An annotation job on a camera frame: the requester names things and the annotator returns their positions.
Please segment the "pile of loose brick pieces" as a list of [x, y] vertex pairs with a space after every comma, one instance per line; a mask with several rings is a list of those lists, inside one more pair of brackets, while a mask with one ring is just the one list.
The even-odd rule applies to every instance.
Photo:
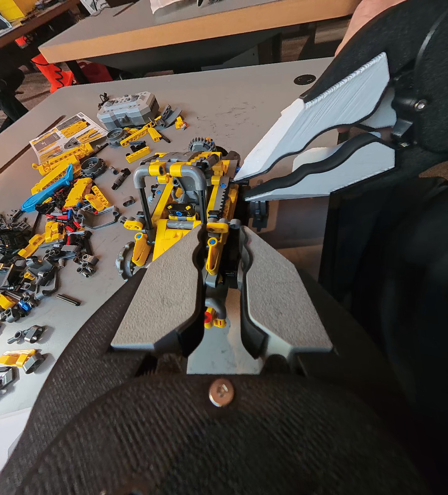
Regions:
[[[112, 190], [116, 178], [107, 170], [92, 180], [93, 186], [117, 207], [120, 216], [135, 216], [141, 210], [139, 199], [124, 207], [126, 197], [137, 196], [130, 174], [117, 190]], [[30, 238], [40, 236], [44, 242], [30, 256], [42, 265], [53, 265], [48, 285], [37, 286], [38, 277], [28, 273], [27, 258], [17, 256], [13, 282], [16, 292], [28, 295], [29, 311], [19, 304], [11, 308], [12, 322], [0, 321], [0, 358], [6, 352], [35, 349], [42, 356], [30, 373], [24, 367], [12, 366], [13, 380], [0, 391], [0, 417], [29, 413], [52, 367], [71, 339], [94, 312], [120, 288], [122, 282], [115, 267], [118, 251], [133, 240], [134, 232], [118, 221], [90, 230], [80, 224], [76, 215], [57, 219], [53, 213], [41, 215], [38, 211], [23, 213], [18, 223], [26, 221], [31, 227]]]

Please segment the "person's black clothed torso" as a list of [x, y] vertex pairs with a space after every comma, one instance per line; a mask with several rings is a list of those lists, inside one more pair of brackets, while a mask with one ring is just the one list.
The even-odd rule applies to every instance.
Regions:
[[330, 196], [319, 281], [391, 363], [448, 494], [448, 182]]

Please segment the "blue brick separator tool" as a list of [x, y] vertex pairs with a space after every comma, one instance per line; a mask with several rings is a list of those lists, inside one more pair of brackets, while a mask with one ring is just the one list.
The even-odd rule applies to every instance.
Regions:
[[42, 204], [57, 190], [69, 186], [70, 183], [73, 181], [73, 164], [67, 163], [65, 165], [56, 167], [47, 177], [42, 180], [42, 182], [43, 181], [45, 181], [45, 185], [37, 184], [35, 189], [38, 188], [40, 190], [37, 190], [21, 205], [22, 211], [34, 211], [36, 205]]

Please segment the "wood-edged background table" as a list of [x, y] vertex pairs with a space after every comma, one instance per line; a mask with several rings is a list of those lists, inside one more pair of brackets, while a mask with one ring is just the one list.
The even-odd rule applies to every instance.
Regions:
[[215, 66], [285, 29], [348, 16], [359, 1], [195, 1], [153, 14], [149, 1], [105, 9], [39, 47], [48, 62], [88, 60], [130, 73]]

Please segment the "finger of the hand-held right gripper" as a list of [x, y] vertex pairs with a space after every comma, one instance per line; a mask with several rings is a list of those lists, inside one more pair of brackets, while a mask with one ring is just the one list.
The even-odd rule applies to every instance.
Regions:
[[385, 96], [390, 80], [388, 59], [382, 52], [313, 100], [296, 99], [244, 159], [237, 181], [259, 176], [280, 159], [301, 152], [327, 130], [365, 122], [379, 129], [393, 127], [394, 90]]
[[394, 168], [395, 149], [377, 133], [363, 133], [333, 147], [299, 154], [293, 170], [250, 189], [246, 201], [277, 201], [328, 196], [356, 182]]

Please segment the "yellow brick toy vehicle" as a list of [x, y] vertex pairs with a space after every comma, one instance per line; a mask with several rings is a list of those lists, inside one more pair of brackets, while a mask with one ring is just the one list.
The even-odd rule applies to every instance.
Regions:
[[242, 166], [241, 156], [235, 151], [223, 152], [211, 139], [194, 139], [184, 152], [155, 152], [141, 157], [138, 151], [133, 155], [138, 166], [132, 177], [142, 210], [136, 217], [122, 217], [122, 225], [135, 236], [117, 257], [119, 274], [135, 294], [152, 261], [202, 225], [204, 331], [225, 328], [227, 276], [238, 272], [237, 235], [233, 232], [240, 228], [230, 229], [221, 222], [209, 224], [207, 207], [214, 185], [221, 176], [229, 177], [239, 186], [234, 219], [247, 226], [250, 216], [244, 196], [250, 187], [247, 179], [235, 179]]

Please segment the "yellow sticker sheet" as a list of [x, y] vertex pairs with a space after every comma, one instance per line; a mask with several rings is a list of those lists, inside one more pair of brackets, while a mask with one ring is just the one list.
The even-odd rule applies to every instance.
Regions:
[[102, 139], [108, 131], [80, 112], [30, 141], [39, 165], [83, 144]]

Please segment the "black wheel rim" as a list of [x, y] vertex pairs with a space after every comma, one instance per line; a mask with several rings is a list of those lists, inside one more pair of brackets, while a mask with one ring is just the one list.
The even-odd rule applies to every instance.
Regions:
[[28, 245], [29, 238], [26, 231], [20, 229], [0, 230], [0, 251], [16, 251]]

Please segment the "grey desk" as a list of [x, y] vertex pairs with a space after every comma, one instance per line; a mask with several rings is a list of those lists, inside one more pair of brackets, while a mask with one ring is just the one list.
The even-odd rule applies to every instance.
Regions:
[[[169, 103], [180, 107], [189, 124], [185, 131], [171, 128], [167, 133], [171, 143], [150, 145], [153, 151], [183, 151], [193, 137], [211, 137], [244, 159], [280, 112], [307, 88], [294, 84], [294, 79], [307, 74], [319, 77], [329, 62], [330, 59], [320, 59], [258, 65], [59, 90], [0, 135], [0, 168], [61, 117], [83, 112], [96, 118], [100, 94], [123, 96], [139, 90], [155, 93], [161, 105]], [[35, 158], [34, 151], [27, 148], [0, 173], [0, 212], [20, 207], [30, 196], [32, 186], [40, 179], [40, 174], [31, 166]], [[272, 202], [268, 227], [260, 235], [271, 232], [266, 241], [317, 278], [327, 208], [326, 197]], [[11, 347], [26, 348], [25, 345], [7, 346], [7, 338], [18, 329], [39, 324], [47, 325], [49, 331], [37, 345], [46, 353], [45, 362], [30, 375], [20, 370], [16, 380], [6, 388], [8, 392], [0, 395], [0, 429], [5, 431], [6, 438], [21, 433], [30, 408], [60, 353], [91, 314], [122, 285], [115, 259], [130, 239], [130, 232], [118, 224], [100, 229], [91, 240], [100, 258], [97, 273], [85, 278], [76, 274], [71, 262], [61, 270], [59, 292], [80, 300], [79, 307], [52, 296], [29, 318], [1, 328], [0, 355]], [[261, 362], [246, 354], [239, 338], [237, 308], [234, 311], [233, 306], [227, 324], [221, 334], [204, 337], [190, 357], [190, 373], [258, 373]]]

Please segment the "grey toothed rack brick assembly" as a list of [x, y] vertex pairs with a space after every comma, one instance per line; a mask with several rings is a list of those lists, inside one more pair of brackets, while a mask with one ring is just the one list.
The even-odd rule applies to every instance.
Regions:
[[210, 199], [208, 200], [208, 223], [227, 224], [230, 229], [239, 229], [241, 221], [234, 219], [234, 212], [239, 199], [239, 186], [233, 184], [231, 179], [221, 176], [219, 183], [214, 185]]

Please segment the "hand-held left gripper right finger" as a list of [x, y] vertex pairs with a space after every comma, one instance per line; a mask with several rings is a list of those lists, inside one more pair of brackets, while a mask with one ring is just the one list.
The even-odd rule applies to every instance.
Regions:
[[330, 352], [333, 344], [295, 266], [244, 226], [241, 340], [253, 358]]

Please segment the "grey battery box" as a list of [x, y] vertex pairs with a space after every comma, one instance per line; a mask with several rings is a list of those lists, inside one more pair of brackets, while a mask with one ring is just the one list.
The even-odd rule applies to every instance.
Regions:
[[155, 94], [140, 92], [108, 99], [100, 107], [97, 120], [108, 129], [144, 126], [159, 114]]

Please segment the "orange cone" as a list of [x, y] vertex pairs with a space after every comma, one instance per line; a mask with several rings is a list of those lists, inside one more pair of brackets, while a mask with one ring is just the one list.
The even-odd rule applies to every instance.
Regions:
[[60, 88], [70, 87], [74, 84], [75, 79], [72, 71], [64, 71], [58, 65], [48, 63], [41, 53], [33, 57], [31, 61], [49, 81], [51, 85], [50, 93], [53, 94]]

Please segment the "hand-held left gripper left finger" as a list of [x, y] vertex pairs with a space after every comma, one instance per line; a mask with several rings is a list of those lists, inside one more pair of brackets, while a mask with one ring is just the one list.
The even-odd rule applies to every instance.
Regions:
[[196, 226], [152, 261], [111, 341], [120, 350], [189, 356], [204, 335], [202, 239]]

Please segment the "grey curved fender piece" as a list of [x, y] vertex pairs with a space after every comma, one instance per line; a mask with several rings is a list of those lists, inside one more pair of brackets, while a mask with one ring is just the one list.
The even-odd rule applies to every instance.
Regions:
[[80, 220], [82, 227], [90, 230], [97, 230], [116, 223], [119, 215], [119, 209], [112, 206], [105, 208], [97, 214], [81, 208], [78, 211], [77, 217]]

